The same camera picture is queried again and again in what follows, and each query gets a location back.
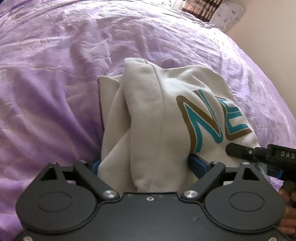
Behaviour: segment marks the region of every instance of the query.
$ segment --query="wall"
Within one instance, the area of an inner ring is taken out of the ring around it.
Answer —
[[[244,16],[227,34],[273,82],[296,117],[296,0],[237,0]]]

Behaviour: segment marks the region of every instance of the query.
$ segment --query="white hoodie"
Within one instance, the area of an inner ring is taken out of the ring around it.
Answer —
[[[200,66],[162,69],[124,60],[123,74],[99,77],[105,133],[98,176],[119,193],[184,191],[197,179],[190,153],[237,167],[234,142],[259,146],[224,79]]]

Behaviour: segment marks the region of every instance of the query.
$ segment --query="purple bedspread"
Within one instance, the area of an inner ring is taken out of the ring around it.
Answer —
[[[22,229],[17,198],[49,162],[100,156],[99,75],[126,57],[221,74],[262,146],[296,147],[296,121],[271,81],[225,34],[143,1],[0,4],[0,239]]]

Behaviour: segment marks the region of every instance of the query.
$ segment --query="blue component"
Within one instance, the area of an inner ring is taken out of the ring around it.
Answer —
[[[279,175],[278,175],[278,177],[277,177],[277,179],[279,179],[279,180],[281,180],[281,177],[283,176],[283,170],[281,170],[280,172],[279,172]]]
[[[101,164],[101,160],[96,161],[92,166],[91,166],[91,172],[95,175],[98,174],[98,167]]]
[[[198,155],[191,154],[188,157],[188,167],[198,179],[201,179],[211,169],[211,164]]]

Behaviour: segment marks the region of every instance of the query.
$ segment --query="human hand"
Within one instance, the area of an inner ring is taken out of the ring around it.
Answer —
[[[283,188],[280,188],[279,194],[286,203],[285,215],[279,224],[279,230],[287,235],[292,235],[296,229],[296,208],[291,207],[291,203],[296,202],[296,192],[290,196]]]

